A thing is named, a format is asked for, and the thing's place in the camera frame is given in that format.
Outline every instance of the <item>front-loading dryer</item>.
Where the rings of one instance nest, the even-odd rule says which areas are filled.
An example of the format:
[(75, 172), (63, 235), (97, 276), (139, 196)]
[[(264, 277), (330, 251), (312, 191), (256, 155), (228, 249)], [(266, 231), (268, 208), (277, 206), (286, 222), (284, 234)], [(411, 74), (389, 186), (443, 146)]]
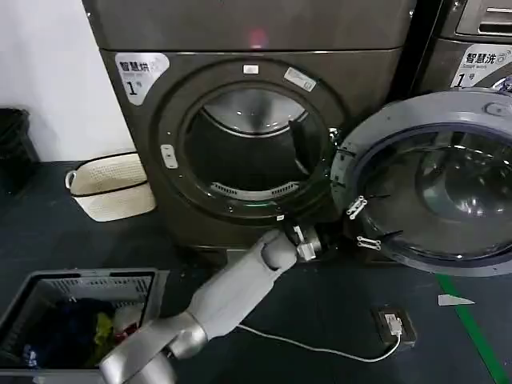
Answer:
[(84, 0), (166, 223), (244, 249), (337, 217), (333, 138), (384, 103), (415, 0)]

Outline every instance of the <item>laundry basket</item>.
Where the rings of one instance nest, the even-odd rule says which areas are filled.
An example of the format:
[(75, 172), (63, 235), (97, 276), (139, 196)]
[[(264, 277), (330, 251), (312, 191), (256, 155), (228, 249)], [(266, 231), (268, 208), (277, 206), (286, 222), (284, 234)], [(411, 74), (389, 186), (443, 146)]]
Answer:
[(0, 323), (0, 375), (75, 379), (100, 378), (98, 369), (31, 369), (23, 361), (24, 341), (30, 329), (57, 302), (93, 298), (113, 308), (142, 306), (139, 323), (159, 316), (167, 271), (154, 269), (71, 270), (35, 272), (23, 284)]
[(134, 152), (84, 162), (67, 173), (65, 184), (97, 222), (144, 214), (156, 207), (146, 173)]

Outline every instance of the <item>metal frame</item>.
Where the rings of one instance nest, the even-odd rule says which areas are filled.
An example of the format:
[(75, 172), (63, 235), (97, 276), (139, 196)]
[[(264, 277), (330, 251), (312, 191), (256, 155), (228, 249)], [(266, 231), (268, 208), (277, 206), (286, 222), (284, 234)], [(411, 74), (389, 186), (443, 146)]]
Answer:
[[(342, 140), (331, 169), (331, 179), (335, 181), (332, 191), (338, 210), (344, 212), (356, 199), (362, 167), (382, 146), (388, 145), (388, 140), (393, 142), (393, 137), (398, 139), (396, 135), (408, 130), (412, 133), (420, 126), (451, 123), (471, 125), (483, 134), (492, 133), (504, 140), (512, 140), (512, 95), (472, 88), (428, 94), (384, 107)], [(371, 232), (368, 227), (363, 226), (363, 229)], [(396, 251), (385, 243), (382, 252), (407, 266), (440, 274), (491, 276), (512, 272), (512, 252), (456, 262), (425, 258), (411, 250)]]

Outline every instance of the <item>plastic laundry bin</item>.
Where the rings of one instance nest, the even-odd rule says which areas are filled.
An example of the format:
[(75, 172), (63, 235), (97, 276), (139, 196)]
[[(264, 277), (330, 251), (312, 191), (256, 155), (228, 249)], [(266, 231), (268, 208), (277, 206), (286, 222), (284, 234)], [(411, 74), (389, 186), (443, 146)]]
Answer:
[(48, 382), (60, 378), (77, 383), (100, 382), (99, 369), (31, 369), (23, 359), (25, 337), (37, 320), (61, 301), (94, 298), (114, 308), (140, 305), (139, 323), (159, 316), (167, 271), (154, 269), (68, 270), (35, 272), (29, 276), (0, 323), (0, 375), (33, 376)]

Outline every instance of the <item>door glass window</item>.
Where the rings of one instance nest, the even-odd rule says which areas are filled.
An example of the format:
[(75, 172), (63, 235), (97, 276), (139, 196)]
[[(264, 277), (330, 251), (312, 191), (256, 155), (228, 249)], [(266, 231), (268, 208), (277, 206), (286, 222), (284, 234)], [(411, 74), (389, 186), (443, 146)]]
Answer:
[(292, 194), (318, 164), (318, 120), (292, 98), (242, 89), (208, 101), (185, 140), (192, 171), (216, 194), (248, 201)]
[(427, 257), (494, 255), (512, 243), (512, 147), (444, 128), (383, 147), (364, 165), (363, 216), (387, 241)]

